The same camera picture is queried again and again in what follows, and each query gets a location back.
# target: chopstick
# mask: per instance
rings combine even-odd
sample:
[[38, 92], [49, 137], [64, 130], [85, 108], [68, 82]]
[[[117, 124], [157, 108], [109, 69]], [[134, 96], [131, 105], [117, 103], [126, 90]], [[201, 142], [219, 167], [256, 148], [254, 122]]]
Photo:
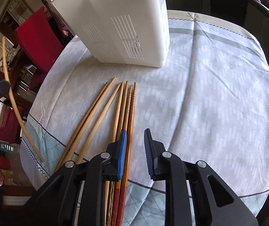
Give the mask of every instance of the chopstick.
[[[122, 108], [120, 111], [120, 118], [119, 118], [118, 130], [117, 130], [117, 138], [120, 137], [122, 127], [123, 127], [126, 102], [128, 99], [127, 98], [128, 97], [127, 90], [128, 90], [128, 81], [126, 81], [125, 88], [123, 90], [123, 101], [122, 101]], [[121, 181], [115, 182], [114, 198], [113, 198], [113, 204], [112, 204], [111, 226], [116, 225], [118, 204], [119, 204], [119, 195], [120, 195], [120, 184], [121, 184]]]
[[126, 104], [126, 109], [125, 109], [125, 114], [124, 114], [124, 122], [123, 122], [123, 130], [125, 130], [125, 131], [127, 131], [128, 122], [129, 122], [128, 117], [129, 117], [129, 110], [130, 110], [130, 104], [131, 104], [132, 90], [133, 90], [133, 87], [130, 86], [127, 104]]
[[106, 94], [108, 93], [109, 89], [111, 88], [111, 86], [113, 85], [114, 81], [116, 80], [116, 77], [114, 77], [108, 84], [107, 88], [105, 89], [105, 91], [101, 94], [100, 98], [98, 99], [96, 105], [93, 107], [92, 111], [89, 113], [86, 121], [84, 122], [83, 126], [81, 127], [79, 133], [77, 134], [74, 142], [72, 143], [71, 145], [71, 149], [69, 150], [69, 153], [67, 154], [66, 158], [64, 159], [64, 161], [69, 161], [71, 160], [74, 152], [75, 152], [75, 149], [79, 143], [79, 141], [81, 140], [82, 138], [82, 135], [84, 133], [84, 131], [86, 130], [87, 126], [89, 125], [91, 119], [93, 118], [93, 115], [95, 114], [95, 112], [97, 111], [99, 105], [101, 104], [101, 102], [103, 101], [104, 97], [106, 96]]
[[126, 153], [125, 153], [125, 163], [124, 163], [123, 176], [122, 176], [121, 187], [120, 187], [120, 197], [119, 197], [119, 206], [118, 206], [116, 226], [122, 225], [122, 219], [123, 219], [123, 213], [124, 213], [126, 191], [127, 191], [127, 181], [128, 181], [128, 172], [129, 172], [129, 164], [130, 164], [130, 154], [131, 154], [131, 147], [132, 147], [136, 93], [137, 93], [137, 83], [135, 82], [133, 94], [131, 97], [129, 125], [128, 125], [128, 130], [127, 130], [127, 146], [126, 146]]
[[[5, 75], [5, 80], [10, 83], [8, 69], [7, 69], [6, 52], [5, 52], [5, 37], [4, 36], [2, 38], [2, 59], [3, 59], [3, 71], [4, 71], [4, 75]], [[23, 120], [22, 120], [21, 115], [19, 113], [19, 110], [17, 108], [17, 104], [15, 102], [11, 87], [9, 88], [9, 98], [10, 98], [10, 102], [11, 102], [12, 108], [14, 110], [14, 113], [15, 113], [15, 115], [17, 117], [17, 120], [18, 120], [18, 122], [19, 122], [19, 124], [20, 124], [20, 126], [21, 126], [27, 140], [29, 141], [32, 149], [34, 150], [36, 155], [39, 157], [41, 162], [44, 162], [44, 159], [43, 159], [42, 155], [39, 153], [39, 150], [34, 145], [32, 139], [31, 139], [31, 137], [30, 137], [24, 123], [23, 123]]]
[[80, 129], [82, 128], [83, 124], [85, 123], [85, 121], [87, 120], [87, 117], [89, 116], [89, 114], [91, 113], [92, 109], [94, 108], [94, 106], [96, 105], [96, 103], [98, 102], [98, 100], [100, 99], [101, 95], [104, 93], [105, 89], [108, 86], [108, 82], [105, 83], [105, 85], [103, 86], [103, 88], [101, 89], [101, 91], [99, 92], [99, 94], [97, 95], [97, 97], [95, 98], [95, 100], [93, 101], [93, 103], [91, 104], [91, 106], [88, 108], [87, 112], [85, 113], [84, 117], [82, 118], [82, 120], [79, 122], [78, 126], [76, 127], [74, 133], [72, 134], [68, 144], [66, 145], [66, 148], [64, 149], [57, 165], [56, 168], [54, 170], [54, 172], [56, 172], [58, 170], [58, 168], [60, 168], [60, 166], [63, 163], [63, 160], [66, 157], [66, 154], [68, 153], [69, 149], [71, 148], [72, 143], [74, 142], [76, 136], [78, 135]]
[[[122, 82], [121, 87], [120, 87], [120, 95], [119, 95], [119, 100], [118, 100], [118, 105], [117, 105], [114, 127], [112, 129], [111, 143], [117, 141], [117, 139], [118, 139], [117, 138], [117, 129], [118, 129], [118, 122], [119, 122], [124, 87], [125, 87], [125, 83]], [[105, 214], [104, 215], [105, 215], [105, 224], [108, 226], [110, 226], [110, 221], [112, 218], [112, 198], [113, 198], [113, 193], [114, 193], [114, 184], [115, 184], [115, 182], [105, 181], [105, 203], [104, 203]]]
[[96, 133], [96, 131], [97, 131], [99, 125], [101, 124], [101, 122], [102, 122], [102, 120], [103, 120], [105, 114], [107, 113], [107, 111], [108, 111], [108, 109], [109, 109], [109, 107], [110, 107], [112, 101], [114, 100], [114, 98], [115, 98], [115, 96], [116, 96], [116, 94], [117, 94], [117, 92], [118, 92], [120, 86], [121, 86], [121, 83], [118, 84], [118, 86], [117, 86], [116, 89], [114, 90], [113, 94], [111, 95], [110, 99], [108, 100], [107, 104], [105, 105], [105, 107], [104, 107], [102, 113], [100, 114], [98, 120], [96, 121], [96, 123], [95, 123], [95, 125], [94, 125], [92, 131], [90, 132], [90, 134], [89, 134], [87, 140], [85, 141], [84, 145], [82, 146], [82, 149], [81, 149], [81, 151], [80, 151], [80, 153], [79, 153], [79, 155], [78, 155], [78, 157], [77, 157], [77, 159], [76, 159], [76, 164], [79, 164], [79, 163], [82, 162], [82, 159], [84, 158], [85, 152], [86, 152], [86, 150], [87, 150], [87, 148], [88, 148], [90, 142], [92, 141], [92, 139], [93, 139], [93, 137], [94, 137], [94, 135], [95, 135], [95, 133]]

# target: white tablecloth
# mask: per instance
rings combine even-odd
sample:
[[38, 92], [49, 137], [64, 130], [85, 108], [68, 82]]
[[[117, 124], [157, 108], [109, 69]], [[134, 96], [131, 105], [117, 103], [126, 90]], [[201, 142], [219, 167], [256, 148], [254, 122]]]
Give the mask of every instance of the white tablecloth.
[[[124, 223], [141, 223], [138, 214], [147, 195], [165, 191], [164, 182], [153, 182], [148, 175], [146, 128], [182, 160], [206, 161], [255, 215], [259, 212], [269, 192], [269, 67], [263, 50], [245, 29], [210, 16], [169, 11], [169, 30], [169, 54], [162, 68], [100, 63], [77, 36], [71, 40], [42, 84], [27, 121], [45, 159], [40, 163], [23, 139], [22, 165], [36, 188], [53, 173], [64, 145], [104, 83], [116, 76], [118, 82], [138, 83], [129, 186], [146, 189], [145, 198], [134, 188], [129, 192], [127, 205], [136, 193], [133, 197], [141, 206], [125, 209]], [[115, 108], [116, 103], [86, 159], [109, 143]]]

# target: zigzag trim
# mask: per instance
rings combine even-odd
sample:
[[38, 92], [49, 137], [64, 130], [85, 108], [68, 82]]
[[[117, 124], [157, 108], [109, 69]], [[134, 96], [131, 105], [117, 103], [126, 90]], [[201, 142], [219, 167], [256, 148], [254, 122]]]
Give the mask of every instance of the zigzag trim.
[[242, 36], [242, 37], [244, 37], [244, 38], [247, 38], [247, 39], [250, 39], [250, 40], [254, 40], [253, 38], [246, 37], [246, 36], [241, 35], [241, 34], [235, 32], [235, 31], [231, 31], [231, 30], [228, 30], [228, 29], [226, 29], [226, 28], [219, 27], [219, 26], [217, 26], [217, 25], [212, 25], [212, 24], [206, 23], [206, 22], [201, 21], [201, 20], [191, 20], [191, 19], [178, 19], [178, 20], [186, 20], [186, 21], [193, 21], [193, 22], [195, 22], [195, 21], [197, 21], [197, 22], [202, 22], [202, 23], [204, 23], [204, 24], [208, 24], [208, 25], [211, 25], [211, 26], [214, 26], [214, 27], [217, 27], [217, 28], [226, 30], [226, 31], [230, 31], [230, 32], [235, 33], [235, 34], [237, 34], [237, 35], [239, 35], [239, 36]]
[[46, 178], [49, 178], [50, 175], [47, 172], [45, 172], [45, 170], [42, 169], [41, 166], [38, 166], [38, 163], [37, 163], [36, 158], [34, 157], [32, 151], [28, 148], [27, 144], [24, 142], [23, 139], [22, 139], [22, 143], [23, 143], [24, 147], [26, 148], [26, 150], [28, 151], [28, 153], [31, 156], [31, 158], [33, 159], [33, 161], [34, 161], [34, 163], [35, 163], [35, 165], [37, 167], [37, 170], [39, 170], [43, 175], [45, 175]]

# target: white plastic box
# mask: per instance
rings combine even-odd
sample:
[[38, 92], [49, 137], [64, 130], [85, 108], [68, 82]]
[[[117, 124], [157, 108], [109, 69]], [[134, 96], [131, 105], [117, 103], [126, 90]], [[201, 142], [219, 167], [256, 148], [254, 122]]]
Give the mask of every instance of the white plastic box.
[[164, 66], [170, 44], [165, 0], [54, 0], [53, 4], [100, 62]]

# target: light blue pattern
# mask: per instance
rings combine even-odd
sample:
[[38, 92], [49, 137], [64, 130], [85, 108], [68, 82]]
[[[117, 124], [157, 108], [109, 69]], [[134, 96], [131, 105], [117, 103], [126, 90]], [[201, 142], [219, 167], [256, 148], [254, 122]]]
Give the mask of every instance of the light blue pattern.
[[[39, 143], [39, 151], [45, 159], [40, 163], [47, 173], [47, 177], [53, 174], [54, 167], [58, 162], [59, 154], [64, 150], [63, 144], [51, 136], [42, 126], [30, 115], [26, 123], [26, 128], [33, 139], [34, 143]], [[26, 138], [23, 141], [27, 144], [27, 148], [33, 150]], [[262, 208], [269, 191], [262, 194], [251, 195], [241, 198], [249, 210], [256, 216]], [[195, 226], [193, 202], [190, 198], [190, 207], [192, 214], [192, 225]], [[152, 226], [164, 225], [165, 222], [165, 194], [157, 192], [140, 185], [128, 182], [127, 195], [125, 200], [125, 209], [123, 215], [123, 226]]]

